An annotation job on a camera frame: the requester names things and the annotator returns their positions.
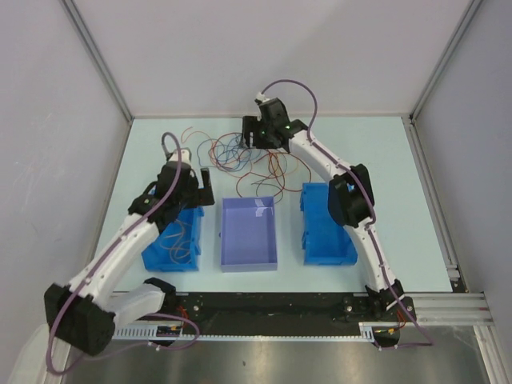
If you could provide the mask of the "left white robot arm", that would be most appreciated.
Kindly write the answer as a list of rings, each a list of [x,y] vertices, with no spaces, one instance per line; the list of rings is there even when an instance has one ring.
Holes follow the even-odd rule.
[[[156,181],[133,200],[118,234],[100,255],[64,286],[54,283],[46,290],[51,335],[97,356],[117,329],[145,316],[171,318],[178,307],[176,289],[161,279],[148,278],[127,294],[111,295],[133,261],[182,210],[213,204],[207,168],[196,174],[186,161],[168,161]]]

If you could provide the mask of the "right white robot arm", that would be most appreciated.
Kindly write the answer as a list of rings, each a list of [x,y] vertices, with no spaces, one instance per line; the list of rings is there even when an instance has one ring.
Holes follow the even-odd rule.
[[[391,270],[375,228],[374,194],[368,169],[336,156],[299,119],[291,120],[278,98],[258,94],[259,116],[242,118],[246,146],[263,150],[283,149],[308,165],[328,185],[327,209],[332,219],[350,236],[367,273],[365,289],[370,314],[387,321],[398,311],[405,294]]]

